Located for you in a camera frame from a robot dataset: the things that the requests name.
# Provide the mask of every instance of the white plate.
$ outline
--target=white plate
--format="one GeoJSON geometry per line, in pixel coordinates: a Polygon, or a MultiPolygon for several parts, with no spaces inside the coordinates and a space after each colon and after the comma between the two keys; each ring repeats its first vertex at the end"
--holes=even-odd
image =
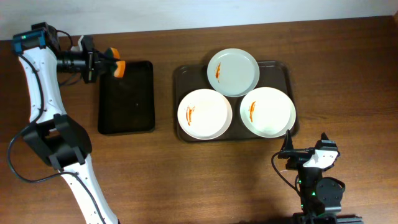
{"type": "Polygon", "coordinates": [[[207,67],[210,85],[225,96],[243,96],[256,87],[260,68],[256,59],[240,49],[225,49],[207,67]]]}
{"type": "Polygon", "coordinates": [[[292,100],[280,90],[270,87],[256,88],[248,93],[242,100],[240,113],[244,125],[264,138],[284,135],[296,119],[292,100]]]}
{"type": "Polygon", "coordinates": [[[181,101],[177,119],[190,136],[209,140],[228,129],[232,121],[232,108],[225,96],[214,90],[195,90],[181,101]]]}

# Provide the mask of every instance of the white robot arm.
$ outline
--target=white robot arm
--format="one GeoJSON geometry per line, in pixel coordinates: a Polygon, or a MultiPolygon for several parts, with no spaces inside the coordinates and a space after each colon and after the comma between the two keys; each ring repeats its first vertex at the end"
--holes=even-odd
{"type": "Polygon", "coordinates": [[[19,60],[29,87],[32,125],[22,132],[24,141],[48,166],[59,171],[75,195],[87,224],[118,224],[94,175],[90,139],[63,107],[57,70],[80,72],[89,83],[95,82],[101,73],[117,70],[112,68],[120,68],[124,62],[118,60],[115,49],[105,54],[97,52],[91,37],[79,40],[78,51],[61,52],[57,30],[46,23],[15,35],[13,44],[16,54],[22,55],[19,60]],[[52,131],[58,131],[59,135],[46,138],[52,131]]]}

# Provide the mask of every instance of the wooden table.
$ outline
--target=wooden table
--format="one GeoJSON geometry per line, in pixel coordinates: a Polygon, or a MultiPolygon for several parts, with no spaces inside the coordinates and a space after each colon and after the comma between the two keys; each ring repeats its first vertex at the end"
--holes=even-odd
{"type": "MultiPolygon", "coordinates": [[[[99,50],[116,47],[126,60],[154,64],[156,130],[150,134],[101,135],[98,85],[61,88],[66,111],[90,135],[98,182],[122,224],[266,221],[300,211],[296,193],[271,167],[282,139],[186,144],[175,135],[173,72],[207,63],[230,47],[290,68],[300,121],[294,145],[312,147],[323,131],[336,141],[342,156],[325,175],[347,185],[341,214],[360,215],[366,223],[398,222],[393,17],[106,34],[94,40],[99,50]]],[[[84,223],[64,180],[25,184],[8,169],[6,146],[30,113],[26,80],[11,50],[10,42],[0,43],[1,223],[84,223]]],[[[12,160],[31,179],[54,173],[22,141],[12,160]]],[[[280,170],[284,164],[277,161],[280,170]]],[[[291,181],[296,175],[283,174],[291,181]]]]}

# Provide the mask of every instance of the white wall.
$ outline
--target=white wall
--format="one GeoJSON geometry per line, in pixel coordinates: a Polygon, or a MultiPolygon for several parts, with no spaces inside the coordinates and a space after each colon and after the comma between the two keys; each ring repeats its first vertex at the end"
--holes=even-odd
{"type": "Polygon", "coordinates": [[[393,15],[398,0],[0,0],[0,39],[46,21],[71,35],[393,15]]]}

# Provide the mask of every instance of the tray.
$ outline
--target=tray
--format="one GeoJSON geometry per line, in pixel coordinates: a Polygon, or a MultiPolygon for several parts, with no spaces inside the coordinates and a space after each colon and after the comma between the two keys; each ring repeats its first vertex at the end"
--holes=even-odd
{"type": "MultiPolygon", "coordinates": [[[[258,62],[260,67],[260,79],[256,86],[258,87],[273,87],[284,92],[294,104],[292,88],[289,80],[289,70],[287,67],[278,61],[267,60],[258,62]]],[[[177,136],[185,142],[207,142],[207,141],[234,141],[234,140],[245,140],[245,139],[267,139],[257,136],[250,132],[247,127],[243,124],[239,107],[244,96],[240,97],[228,97],[226,96],[233,110],[233,118],[231,125],[228,130],[225,131],[221,136],[211,140],[199,140],[189,136],[179,125],[177,119],[177,108],[181,100],[193,90],[202,88],[213,89],[207,79],[207,65],[186,65],[180,67],[174,76],[175,82],[175,122],[177,123],[177,136]]],[[[290,130],[291,134],[294,135],[299,130],[299,121],[297,119],[290,130]]]]}

